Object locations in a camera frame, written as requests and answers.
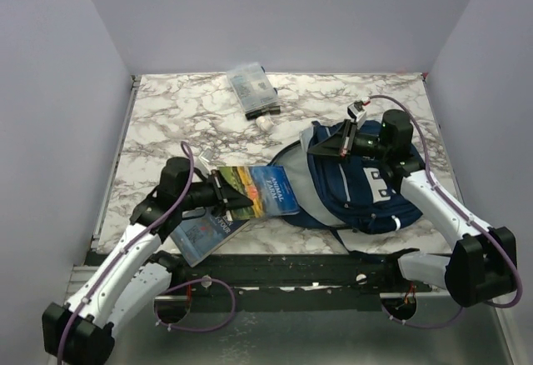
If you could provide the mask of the green yellow book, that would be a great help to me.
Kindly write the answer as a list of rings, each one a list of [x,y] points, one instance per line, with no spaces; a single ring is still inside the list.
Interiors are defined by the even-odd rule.
[[[232,188],[252,201],[251,206],[231,209],[228,214],[232,220],[281,217],[300,211],[281,166],[224,166],[218,171]]]

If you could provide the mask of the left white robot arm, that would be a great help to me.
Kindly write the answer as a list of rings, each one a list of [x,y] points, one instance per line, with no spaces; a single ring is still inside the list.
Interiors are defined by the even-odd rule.
[[[158,248],[182,221],[182,214],[212,208],[216,215],[252,206],[218,171],[199,181],[192,159],[173,157],[158,185],[140,202],[118,244],[64,304],[42,315],[45,351],[60,364],[104,364],[117,335],[159,293],[178,293],[183,271],[163,262]]]

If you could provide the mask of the navy blue student backpack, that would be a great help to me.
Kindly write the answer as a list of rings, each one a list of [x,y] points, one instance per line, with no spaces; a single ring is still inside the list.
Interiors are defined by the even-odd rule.
[[[297,228],[328,230],[343,246],[342,232],[379,235],[418,221],[422,212],[381,178],[377,160],[351,155],[337,161],[307,152],[340,131],[340,123],[315,121],[269,162],[283,167],[300,208],[282,219]]]

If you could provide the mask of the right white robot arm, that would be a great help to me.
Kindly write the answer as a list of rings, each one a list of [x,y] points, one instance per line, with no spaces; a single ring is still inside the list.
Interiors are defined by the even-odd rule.
[[[402,253],[383,271],[400,292],[414,281],[446,289],[463,308],[513,293],[521,299],[516,238],[492,227],[458,202],[437,181],[427,152],[412,142],[421,128],[407,110],[387,110],[380,122],[346,119],[335,126],[314,122],[302,140],[317,201],[341,225],[368,234],[406,228],[427,218],[451,248],[449,256]]]

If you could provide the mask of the blue landscape book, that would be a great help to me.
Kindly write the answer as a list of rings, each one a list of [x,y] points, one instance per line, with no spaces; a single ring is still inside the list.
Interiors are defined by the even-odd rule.
[[[185,212],[182,222],[170,234],[187,264],[194,268],[220,246],[237,235],[249,220],[230,221],[213,216],[209,209]]]

